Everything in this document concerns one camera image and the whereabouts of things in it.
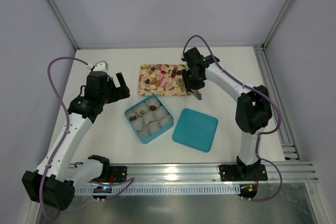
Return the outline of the metal tongs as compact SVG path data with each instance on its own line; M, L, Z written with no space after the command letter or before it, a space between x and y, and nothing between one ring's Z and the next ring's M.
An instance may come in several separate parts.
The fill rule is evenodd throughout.
M195 98L197 98L198 100L202 100L202 94L197 89L191 89L188 86L188 82L185 78L183 78L183 82L184 82L184 86L185 86L185 90L186 90L187 95L192 95Z

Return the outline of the brown rectangular chocolate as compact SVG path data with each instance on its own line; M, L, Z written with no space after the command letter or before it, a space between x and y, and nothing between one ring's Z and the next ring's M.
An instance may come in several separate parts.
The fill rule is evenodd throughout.
M130 121L133 121L133 120L136 120L136 119L137 119L136 116L132 116L132 117L129 118Z

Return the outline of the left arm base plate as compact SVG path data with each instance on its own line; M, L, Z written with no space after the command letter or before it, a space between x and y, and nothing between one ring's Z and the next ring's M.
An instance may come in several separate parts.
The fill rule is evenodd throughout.
M126 166L110 166L109 182L114 184L126 181L127 170L128 168Z

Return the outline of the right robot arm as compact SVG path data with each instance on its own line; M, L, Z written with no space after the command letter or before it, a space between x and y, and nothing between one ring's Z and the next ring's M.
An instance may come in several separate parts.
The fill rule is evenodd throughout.
M216 57L201 55L197 48L191 48L182 54L186 69L182 78L186 92L202 99L200 89L208 80L224 90L235 102L235 122L241 130L241 147L236 158L236 173L243 180L253 178L260 169L260 158L256 154L257 137L272 118L268 90L260 85L252 90L244 87L241 80L235 81L232 73L224 73L224 66Z

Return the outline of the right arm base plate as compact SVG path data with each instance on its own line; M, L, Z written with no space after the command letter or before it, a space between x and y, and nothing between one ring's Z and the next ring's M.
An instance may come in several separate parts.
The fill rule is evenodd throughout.
M244 181L267 181L268 175L265 165L257 164L250 166L219 165L219 175L222 182L244 182Z

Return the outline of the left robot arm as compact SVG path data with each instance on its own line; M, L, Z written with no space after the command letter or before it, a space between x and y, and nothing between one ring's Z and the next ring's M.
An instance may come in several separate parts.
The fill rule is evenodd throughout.
M91 155L74 172L69 172L68 166L103 107L130 97L122 73L116 76L119 87L105 71L93 70L88 74L84 95L71 101L65 126L53 147L33 172L27 170L23 174L22 182L31 201L64 211L77 188L90 181L110 180L110 163L106 157Z

